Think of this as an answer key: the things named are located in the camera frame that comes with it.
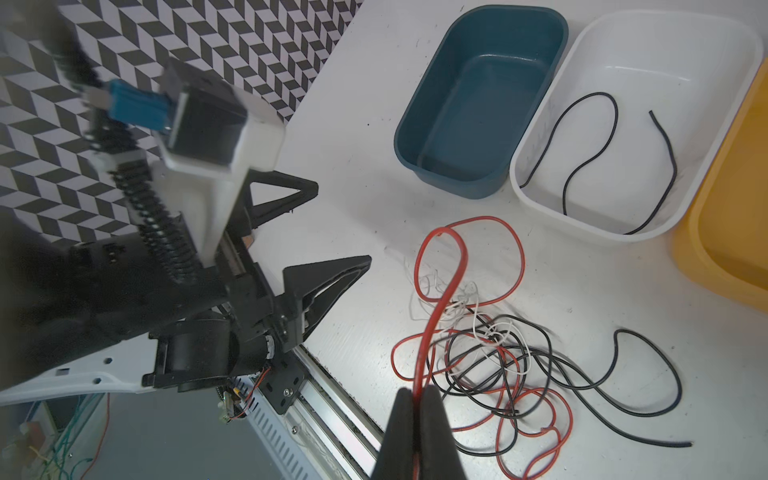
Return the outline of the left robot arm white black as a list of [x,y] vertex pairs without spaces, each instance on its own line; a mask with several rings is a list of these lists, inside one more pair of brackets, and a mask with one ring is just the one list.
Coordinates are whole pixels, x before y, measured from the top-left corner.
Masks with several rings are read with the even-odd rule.
[[53,2],[15,7],[88,106],[92,165],[122,193],[134,231],[62,248],[2,214],[2,394],[143,335],[156,350],[142,388],[264,375],[372,263],[290,266],[275,294],[252,259],[248,235],[318,194],[314,181],[275,168],[282,119],[177,59],[157,92],[105,82]]

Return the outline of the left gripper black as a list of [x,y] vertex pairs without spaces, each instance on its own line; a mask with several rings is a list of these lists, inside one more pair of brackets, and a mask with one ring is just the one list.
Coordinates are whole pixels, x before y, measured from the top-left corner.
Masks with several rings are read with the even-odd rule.
[[[292,190],[256,204],[251,186]],[[368,255],[295,265],[283,270],[284,291],[276,294],[248,251],[254,230],[290,213],[318,195],[318,183],[279,171],[249,170],[242,197],[224,231],[216,272],[223,300],[200,313],[152,332],[158,342],[155,369],[143,377],[152,388],[181,392],[225,385],[255,374],[278,354],[302,344],[341,296],[369,269]]]

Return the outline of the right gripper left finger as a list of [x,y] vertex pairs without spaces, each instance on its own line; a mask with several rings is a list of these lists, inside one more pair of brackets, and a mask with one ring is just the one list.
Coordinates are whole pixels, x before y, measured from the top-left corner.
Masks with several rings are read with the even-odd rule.
[[372,480],[415,479],[417,473],[415,405],[411,390],[401,388],[397,392],[371,474]]

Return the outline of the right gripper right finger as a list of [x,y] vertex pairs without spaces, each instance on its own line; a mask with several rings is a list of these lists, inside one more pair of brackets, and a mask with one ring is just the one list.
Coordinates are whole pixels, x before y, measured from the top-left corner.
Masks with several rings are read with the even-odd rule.
[[423,389],[418,406],[418,478],[465,480],[452,430],[440,391],[429,385]]

